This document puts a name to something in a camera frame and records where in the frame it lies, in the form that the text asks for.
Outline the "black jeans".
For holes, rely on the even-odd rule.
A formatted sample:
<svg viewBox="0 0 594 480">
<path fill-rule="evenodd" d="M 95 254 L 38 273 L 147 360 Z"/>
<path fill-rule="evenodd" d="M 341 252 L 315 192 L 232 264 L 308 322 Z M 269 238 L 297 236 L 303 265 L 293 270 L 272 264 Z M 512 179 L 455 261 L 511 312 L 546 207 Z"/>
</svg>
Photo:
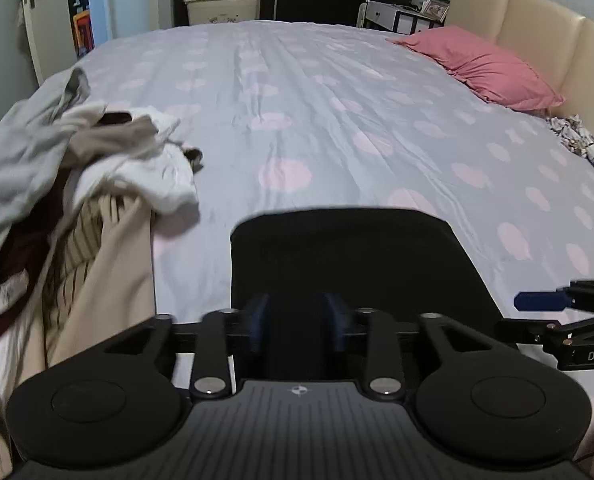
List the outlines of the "black jeans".
<svg viewBox="0 0 594 480">
<path fill-rule="evenodd" d="M 365 365 L 353 313 L 411 323 L 426 312 L 492 338 L 502 314 L 448 222 L 413 209 L 305 209 L 250 218 L 231 234 L 231 305 L 249 342 L 238 376 L 354 379 Z"/>
</svg>

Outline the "beige ribbed garment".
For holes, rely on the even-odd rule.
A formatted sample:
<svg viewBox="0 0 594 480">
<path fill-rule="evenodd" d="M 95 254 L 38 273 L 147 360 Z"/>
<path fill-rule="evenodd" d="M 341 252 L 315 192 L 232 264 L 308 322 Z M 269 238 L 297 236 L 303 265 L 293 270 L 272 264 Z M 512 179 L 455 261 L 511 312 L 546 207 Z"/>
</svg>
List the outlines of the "beige ribbed garment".
<svg viewBox="0 0 594 480">
<path fill-rule="evenodd" d="M 76 297 L 65 328 L 59 334 L 54 352 L 50 356 L 45 350 L 42 313 L 42 291 L 48 269 L 41 274 L 39 284 L 20 317 L 4 334 L 19 326 L 24 314 L 29 315 L 30 333 L 21 339 L 20 362 L 12 373 L 14 386 L 150 318 L 155 312 L 150 244 L 152 210 L 148 203 L 136 195 L 103 191 L 94 196 L 99 194 L 132 197 L 135 202 L 118 226 L 104 234 L 103 246 Z M 61 236 L 71 226 L 81 207 L 60 222 L 57 232 Z M 2 399 L 0 393 L 0 479 L 7 477 L 12 471 L 9 437 L 1 409 Z"/>
</svg>

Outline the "black white patterned cloth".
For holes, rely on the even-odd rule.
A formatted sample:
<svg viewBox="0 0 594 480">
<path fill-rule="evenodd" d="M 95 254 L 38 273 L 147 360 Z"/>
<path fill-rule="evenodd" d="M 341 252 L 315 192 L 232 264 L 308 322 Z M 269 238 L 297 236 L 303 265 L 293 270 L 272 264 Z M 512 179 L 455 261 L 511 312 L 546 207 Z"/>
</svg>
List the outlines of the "black white patterned cloth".
<svg viewBox="0 0 594 480">
<path fill-rule="evenodd" d="M 560 144 L 570 153 L 585 159 L 594 169 L 594 136 L 585 128 L 579 115 L 549 117 L 546 122 Z"/>
</svg>

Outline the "striped brown garment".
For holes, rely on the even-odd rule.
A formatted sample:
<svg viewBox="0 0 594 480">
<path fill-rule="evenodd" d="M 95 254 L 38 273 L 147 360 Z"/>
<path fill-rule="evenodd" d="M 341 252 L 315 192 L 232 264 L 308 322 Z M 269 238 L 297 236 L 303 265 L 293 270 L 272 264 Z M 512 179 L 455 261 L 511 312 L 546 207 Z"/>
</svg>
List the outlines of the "striped brown garment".
<svg viewBox="0 0 594 480">
<path fill-rule="evenodd" d="M 134 205 L 134 198 L 99 194 L 86 200 L 71 226 L 58 240 L 42 291 L 45 350 L 50 356 L 65 328 L 95 259 L 103 236 L 118 226 Z"/>
</svg>

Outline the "white knit garment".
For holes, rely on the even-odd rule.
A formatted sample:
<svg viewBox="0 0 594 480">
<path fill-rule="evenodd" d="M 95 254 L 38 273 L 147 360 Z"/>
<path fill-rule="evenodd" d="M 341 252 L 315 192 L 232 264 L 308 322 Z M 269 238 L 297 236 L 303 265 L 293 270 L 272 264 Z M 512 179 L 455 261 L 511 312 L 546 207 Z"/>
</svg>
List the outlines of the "white knit garment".
<svg viewBox="0 0 594 480">
<path fill-rule="evenodd" d="M 107 190 L 136 195 L 160 214 L 197 203 L 194 163 L 200 151 L 170 139 L 178 120 L 151 107 L 111 112 L 103 102 L 78 105 L 62 115 L 74 128 L 61 169 L 72 168 L 66 218 Z"/>
</svg>

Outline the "dark red garment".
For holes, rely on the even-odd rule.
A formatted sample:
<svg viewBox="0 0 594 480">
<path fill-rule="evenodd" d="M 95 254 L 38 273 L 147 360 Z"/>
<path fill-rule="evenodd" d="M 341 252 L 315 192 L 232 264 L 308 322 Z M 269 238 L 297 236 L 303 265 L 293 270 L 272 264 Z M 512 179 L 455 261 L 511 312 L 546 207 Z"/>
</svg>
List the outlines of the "dark red garment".
<svg viewBox="0 0 594 480">
<path fill-rule="evenodd" d="M 72 168 L 61 169 L 50 190 L 30 212 L 10 227 L 0 248 L 0 339 L 12 327 L 50 268 L 62 236 L 57 232 L 66 218 L 65 194 Z"/>
</svg>

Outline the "pink pillow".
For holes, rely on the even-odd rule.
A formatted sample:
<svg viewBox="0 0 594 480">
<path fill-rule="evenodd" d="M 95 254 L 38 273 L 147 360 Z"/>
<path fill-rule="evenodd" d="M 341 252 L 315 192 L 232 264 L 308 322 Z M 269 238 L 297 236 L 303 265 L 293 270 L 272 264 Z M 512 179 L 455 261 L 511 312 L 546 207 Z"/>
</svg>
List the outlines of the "pink pillow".
<svg viewBox="0 0 594 480">
<path fill-rule="evenodd" d="M 438 63 L 483 101 L 518 112 L 538 112 L 565 102 L 519 56 L 461 27 L 432 28 L 389 41 Z"/>
</svg>

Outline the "beige padded headboard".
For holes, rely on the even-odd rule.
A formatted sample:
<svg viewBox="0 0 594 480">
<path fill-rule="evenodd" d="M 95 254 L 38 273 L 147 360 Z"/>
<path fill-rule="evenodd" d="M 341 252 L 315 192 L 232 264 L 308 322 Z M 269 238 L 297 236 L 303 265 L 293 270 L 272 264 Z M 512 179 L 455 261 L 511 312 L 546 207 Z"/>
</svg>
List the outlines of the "beige padded headboard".
<svg viewBox="0 0 594 480">
<path fill-rule="evenodd" d="M 451 0 L 446 24 L 510 50 L 566 101 L 594 134 L 594 22 L 551 0 Z"/>
</svg>

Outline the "grey pink-dotted bed sheet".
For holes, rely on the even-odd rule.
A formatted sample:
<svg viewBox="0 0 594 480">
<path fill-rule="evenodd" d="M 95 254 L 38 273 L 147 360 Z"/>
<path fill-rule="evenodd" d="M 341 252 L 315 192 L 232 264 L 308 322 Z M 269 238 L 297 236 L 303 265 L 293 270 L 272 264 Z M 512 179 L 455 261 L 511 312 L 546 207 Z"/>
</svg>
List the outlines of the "grey pink-dotted bed sheet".
<svg viewBox="0 0 594 480">
<path fill-rule="evenodd" d="M 80 62 L 90 100 L 144 107 L 204 166 L 157 221 L 157 304 L 223 307 L 238 222 L 284 210 L 410 208 L 449 223 L 495 309 L 594 278 L 594 170 L 542 119 L 486 103 L 381 32 L 246 22 L 148 32 Z"/>
</svg>

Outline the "light grey garment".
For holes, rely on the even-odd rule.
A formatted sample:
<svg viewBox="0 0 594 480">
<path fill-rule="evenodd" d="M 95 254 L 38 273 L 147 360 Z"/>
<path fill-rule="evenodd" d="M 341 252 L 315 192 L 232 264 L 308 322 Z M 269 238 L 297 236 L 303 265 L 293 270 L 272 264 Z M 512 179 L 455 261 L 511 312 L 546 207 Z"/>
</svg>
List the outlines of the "light grey garment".
<svg viewBox="0 0 594 480">
<path fill-rule="evenodd" d="M 74 128 L 67 110 L 90 95 L 84 70 L 51 76 L 0 121 L 0 250 L 12 225 L 52 187 Z"/>
</svg>

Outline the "white bedside table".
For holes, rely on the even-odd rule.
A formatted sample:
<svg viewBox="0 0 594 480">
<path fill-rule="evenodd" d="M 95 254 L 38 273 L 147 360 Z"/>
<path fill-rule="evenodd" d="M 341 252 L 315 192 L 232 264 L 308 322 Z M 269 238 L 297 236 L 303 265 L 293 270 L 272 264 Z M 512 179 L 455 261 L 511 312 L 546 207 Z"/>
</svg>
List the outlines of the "white bedside table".
<svg viewBox="0 0 594 480">
<path fill-rule="evenodd" d="M 358 26 L 410 36 L 428 29 L 440 28 L 443 23 L 403 6 L 366 0 L 360 5 Z"/>
</svg>

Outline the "cream storage box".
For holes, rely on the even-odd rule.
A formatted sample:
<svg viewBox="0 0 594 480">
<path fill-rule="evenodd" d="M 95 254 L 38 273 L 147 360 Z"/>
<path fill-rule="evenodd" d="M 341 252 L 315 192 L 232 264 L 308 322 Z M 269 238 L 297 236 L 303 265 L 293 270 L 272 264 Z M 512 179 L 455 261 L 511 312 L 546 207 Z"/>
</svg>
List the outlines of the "cream storage box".
<svg viewBox="0 0 594 480">
<path fill-rule="evenodd" d="M 239 23 L 258 18 L 259 0 L 183 0 L 191 25 Z"/>
</svg>

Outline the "cream bedroom door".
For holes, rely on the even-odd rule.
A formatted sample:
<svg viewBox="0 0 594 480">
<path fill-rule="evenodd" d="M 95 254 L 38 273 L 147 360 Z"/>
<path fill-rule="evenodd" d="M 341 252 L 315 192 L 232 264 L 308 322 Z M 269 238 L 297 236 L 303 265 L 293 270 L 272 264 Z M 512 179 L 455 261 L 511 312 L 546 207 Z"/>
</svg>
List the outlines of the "cream bedroom door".
<svg viewBox="0 0 594 480">
<path fill-rule="evenodd" d="M 22 0 L 30 55 L 39 86 L 76 62 L 68 3 L 69 0 Z"/>
</svg>

